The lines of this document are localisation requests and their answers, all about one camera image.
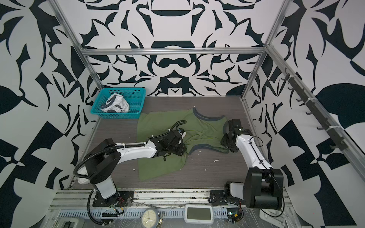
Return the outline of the green tank top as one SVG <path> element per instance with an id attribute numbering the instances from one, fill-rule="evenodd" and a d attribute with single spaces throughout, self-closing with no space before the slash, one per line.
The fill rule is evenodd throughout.
<path id="1" fill-rule="evenodd" d="M 137 140 L 142 141 L 149 136 L 166 133 L 174 123 L 180 120 L 187 122 L 181 126 L 186 132 L 186 136 L 183 138 L 183 143 L 187 147 L 186 153 L 181 157 L 172 154 L 167 157 L 166 161 L 163 160 L 163 157 L 138 159 L 140 181 L 150 180 L 182 169 L 188 155 L 196 150 L 209 149 L 223 154 L 230 152 L 221 145 L 228 119 L 224 116 L 204 116 L 196 108 L 141 114 L 137 124 Z"/>

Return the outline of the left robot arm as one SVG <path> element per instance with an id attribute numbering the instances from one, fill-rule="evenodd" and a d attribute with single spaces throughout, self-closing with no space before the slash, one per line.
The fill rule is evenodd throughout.
<path id="1" fill-rule="evenodd" d="M 146 142 L 115 143 L 106 139 L 75 167 L 74 176 L 80 184 L 92 184 L 101 197 L 108 200 L 117 194 L 111 177 L 118 164 L 141 158 L 182 156 L 186 151 L 182 128 L 169 130 L 162 136 L 152 136 Z"/>

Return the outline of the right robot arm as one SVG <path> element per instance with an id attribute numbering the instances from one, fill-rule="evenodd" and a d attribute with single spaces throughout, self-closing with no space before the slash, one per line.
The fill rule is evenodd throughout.
<path id="1" fill-rule="evenodd" d="M 244 129 L 239 119 L 232 119 L 221 145 L 233 153 L 241 153 L 248 167 L 244 182 L 226 183 L 225 199 L 243 202 L 248 208 L 283 210 L 283 173 L 274 169 L 260 152 L 263 141 Z"/>

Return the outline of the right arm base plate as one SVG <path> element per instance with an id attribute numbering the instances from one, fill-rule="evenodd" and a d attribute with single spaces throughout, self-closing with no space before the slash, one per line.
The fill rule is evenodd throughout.
<path id="1" fill-rule="evenodd" d="M 221 205 L 244 205 L 244 200 L 231 196 L 225 190 L 211 190 L 208 202 L 214 206 Z"/>

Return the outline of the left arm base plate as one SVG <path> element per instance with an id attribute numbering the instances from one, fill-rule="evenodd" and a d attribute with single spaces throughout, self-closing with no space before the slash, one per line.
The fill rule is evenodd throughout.
<path id="1" fill-rule="evenodd" d="M 133 203 L 134 191 L 117 191 L 116 194 L 112 195 L 108 199 L 104 199 L 100 192 L 96 192 L 96 195 L 92 197 L 94 200 L 92 203 L 93 207 L 109 207 L 114 205 L 116 207 L 124 207 Z"/>

